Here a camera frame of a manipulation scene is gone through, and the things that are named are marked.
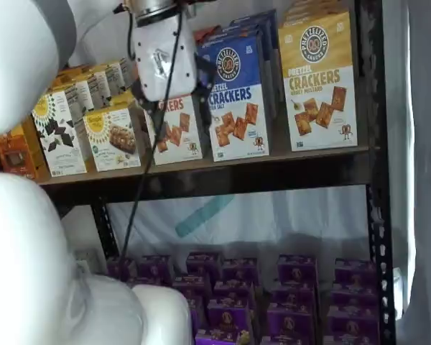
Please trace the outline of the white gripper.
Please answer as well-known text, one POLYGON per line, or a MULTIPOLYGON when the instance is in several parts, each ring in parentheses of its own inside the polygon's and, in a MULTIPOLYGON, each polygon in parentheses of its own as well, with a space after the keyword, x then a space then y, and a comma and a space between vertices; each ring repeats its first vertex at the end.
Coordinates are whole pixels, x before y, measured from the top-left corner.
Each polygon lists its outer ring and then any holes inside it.
POLYGON ((209 95, 216 77, 216 65, 196 57, 193 32, 185 14, 133 29, 139 79, 131 85, 138 105, 148 114, 161 114, 171 78, 170 98, 184 96, 195 88, 203 126, 212 123, 209 95))

